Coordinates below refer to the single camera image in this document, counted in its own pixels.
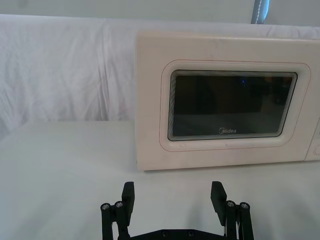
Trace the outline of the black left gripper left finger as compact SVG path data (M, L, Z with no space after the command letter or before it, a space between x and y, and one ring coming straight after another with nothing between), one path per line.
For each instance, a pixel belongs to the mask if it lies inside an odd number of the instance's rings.
M130 240L128 226L130 225L131 215L135 202L134 182L128 181L123 186L121 200L114 205L103 203L101 210L101 230L103 240L113 240L113 223L117 224L118 239Z

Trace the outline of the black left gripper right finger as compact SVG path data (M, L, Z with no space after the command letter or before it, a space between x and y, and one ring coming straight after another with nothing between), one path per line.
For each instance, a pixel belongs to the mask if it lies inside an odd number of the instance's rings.
M251 207L246 202L236 204L227 199L223 184L213 181L211 184L211 202L220 224L224 227L226 240L253 240Z

